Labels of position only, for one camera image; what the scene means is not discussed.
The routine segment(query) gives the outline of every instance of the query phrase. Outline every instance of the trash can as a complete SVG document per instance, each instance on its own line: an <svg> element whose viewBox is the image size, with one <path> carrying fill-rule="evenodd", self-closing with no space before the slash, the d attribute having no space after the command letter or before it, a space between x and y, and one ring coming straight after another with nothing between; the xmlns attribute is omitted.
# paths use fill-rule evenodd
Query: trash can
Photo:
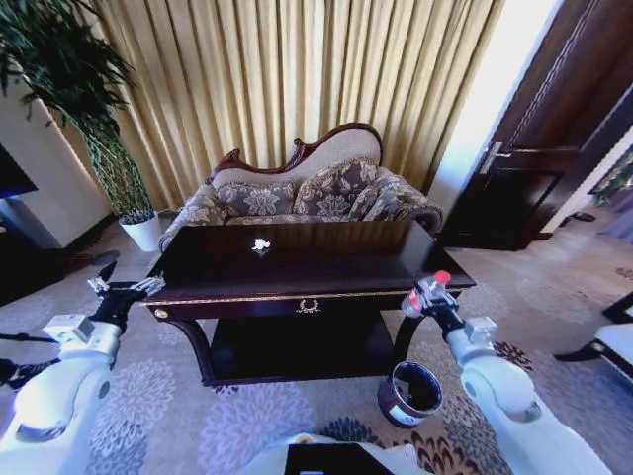
<svg viewBox="0 0 633 475"><path fill-rule="evenodd" d="M414 428L442 404L442 389L433 373L412 361L398 363L378 390L378 405L399 428Z"/></svg>

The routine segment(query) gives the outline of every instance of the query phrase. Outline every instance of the dark wooden table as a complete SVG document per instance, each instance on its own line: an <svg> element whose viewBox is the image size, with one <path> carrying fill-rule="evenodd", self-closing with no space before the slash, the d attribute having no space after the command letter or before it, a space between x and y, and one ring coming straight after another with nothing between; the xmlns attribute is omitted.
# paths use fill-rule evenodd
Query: dark wooden table
<svg viewBox="0 0 633 475"><path fill-rule="evenodd" d="M271 243L252 250L256 239ZM187 227L149 275L159 322L189 338L205 386L389 374L420 320L392 343L381 310L444 269L447 288L475 285L416 222ZM196 320L219 319L213 344Z"/></svg>

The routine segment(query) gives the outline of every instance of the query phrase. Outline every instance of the floral carpet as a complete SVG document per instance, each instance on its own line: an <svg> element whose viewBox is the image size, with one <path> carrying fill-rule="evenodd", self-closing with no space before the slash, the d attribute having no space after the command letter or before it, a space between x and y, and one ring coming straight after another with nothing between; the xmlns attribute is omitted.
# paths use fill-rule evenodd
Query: floral carpet
<svg viewBox="0 0 633 475"><path fill-rule="evenodd" d="M497 353L534 380L545 403L576 430L616 474L630 473L633 391L602 361L561 363L609 321L602 309L633 290L633 247L599 236L608 215L592 224L570 222L549 241L518 252L463 249L453 257L478 282L459 298L463 317L492 317ZM96 251L117 250L117 280L139 279L157 258L135 249L114 225ZM85 267L63 281L0 308L0 333L39 334L59 313L89 313L97 305ZM402 315L383 313L392 332ZM201 321L211 338L213 321ZM51 358L47 343L0 341L0 354L18 362ZM444 403L419 427L399 429L376 402L382 378L203 388L186 338L133 308L115 368L113 390L91 438L88 474L228 474L254 454L302 431L383 447L410 443L423 469L436 474L510 473L495 435L459 384L457 368L434 322L425 321L408 359L440 379ZM0 430L13 394L0 388Z"/></svg>

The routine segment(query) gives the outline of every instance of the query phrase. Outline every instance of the gold drawer handle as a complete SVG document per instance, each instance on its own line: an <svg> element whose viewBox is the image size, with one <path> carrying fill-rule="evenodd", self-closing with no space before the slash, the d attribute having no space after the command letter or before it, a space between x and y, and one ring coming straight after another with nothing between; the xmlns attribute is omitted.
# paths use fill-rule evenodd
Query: gold drawer handle
<svg viewBox="0 0 633 475"><path fill-rule="evenodd" d="M302 300L299 303L299 308L296 310L298 314L315 314L316 312L320 312L320 308L318 307L318 300L313 299L313 305L311 307L306 307L306 299Z"/></svg>
<svg viewBox="0 0 633 475"><path fill-rule="evenodd" d="M169 314L164 309L156 309L154 311L154 314L158 319L166 319L167 317L169 317Z"/></svg>

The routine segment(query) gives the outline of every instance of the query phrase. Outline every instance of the table leg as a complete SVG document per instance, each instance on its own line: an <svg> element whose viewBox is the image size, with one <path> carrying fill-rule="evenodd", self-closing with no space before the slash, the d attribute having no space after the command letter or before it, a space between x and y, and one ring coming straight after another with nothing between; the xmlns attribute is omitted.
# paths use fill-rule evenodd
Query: table leg
<svg viewBox="0 0 633 475"><path fill-rule="evenodd" d="M424 320L422 317L418 319L405 317L403 322L400 324L398 334L396 335L396 342L394 343L394 366L407 359L408 347L411 345L411 339L413 338L415 330L417 330L417 326L422 323L422 320Z"/></svg>
<svg viewBox="0 0 633 475"><path fill-rule="evenodd" d="M207 336L200 327L200 324L195 320L173 320L167 323L182 330L187 338L189 338L189 342L193 346L196 359L198 360L202 384L203 386L212 386L216 381L216 376L214 376L214 370L211 366L211 349Z"/></svg>

